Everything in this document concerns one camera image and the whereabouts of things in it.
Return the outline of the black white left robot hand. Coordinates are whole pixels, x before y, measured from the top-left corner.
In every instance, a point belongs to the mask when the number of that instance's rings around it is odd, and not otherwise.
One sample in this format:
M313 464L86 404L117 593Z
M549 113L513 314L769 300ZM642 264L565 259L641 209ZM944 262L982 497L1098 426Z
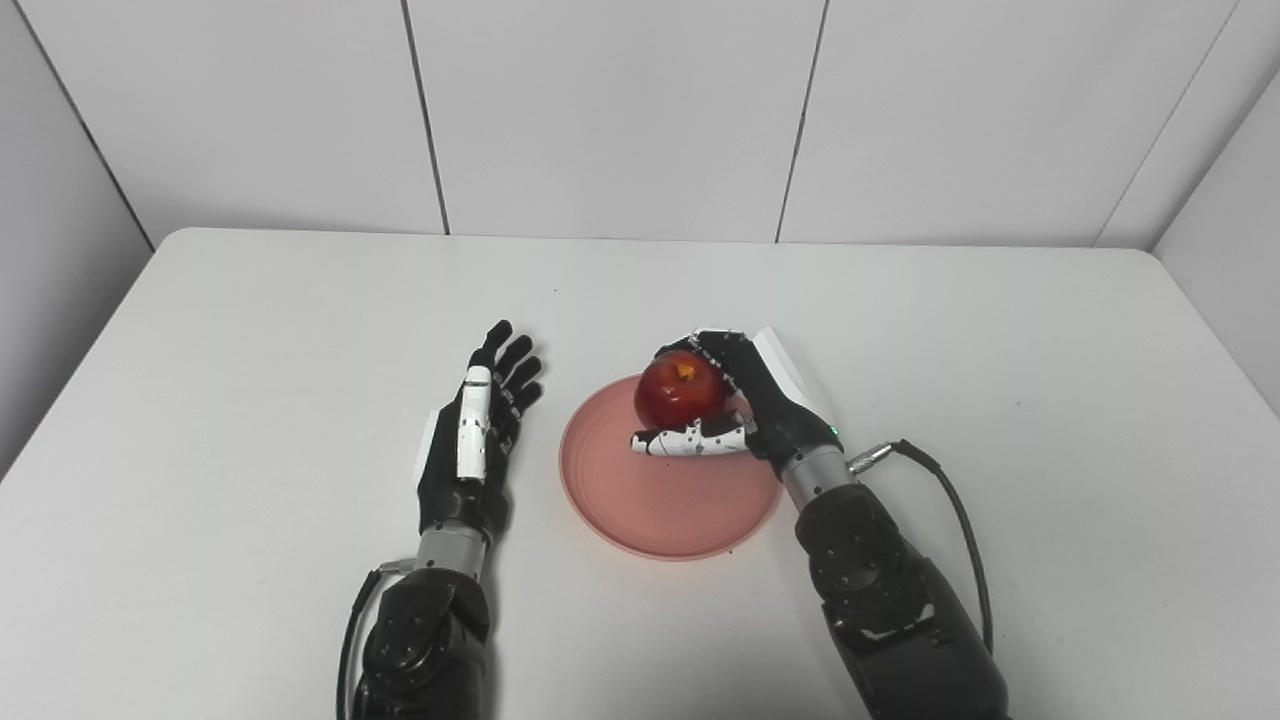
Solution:
M417 484L419 532L458 524L486 542L509 519L507 478L529 409L541 397L541 359L502 319L472 352L454 397L435 415Z

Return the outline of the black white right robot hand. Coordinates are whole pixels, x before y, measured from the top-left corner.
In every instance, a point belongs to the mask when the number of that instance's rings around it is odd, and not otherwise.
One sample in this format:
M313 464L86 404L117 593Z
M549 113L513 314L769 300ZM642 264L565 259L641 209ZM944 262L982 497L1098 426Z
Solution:
M774 328L764 327L754 336L699 328L663 350L690 351L708 361L745 398L750 414L721 413L675 429L636 432L630 439L635 454L695 457L749 452L778 471L810 448L844 447L831 421L833 414L814 400Z

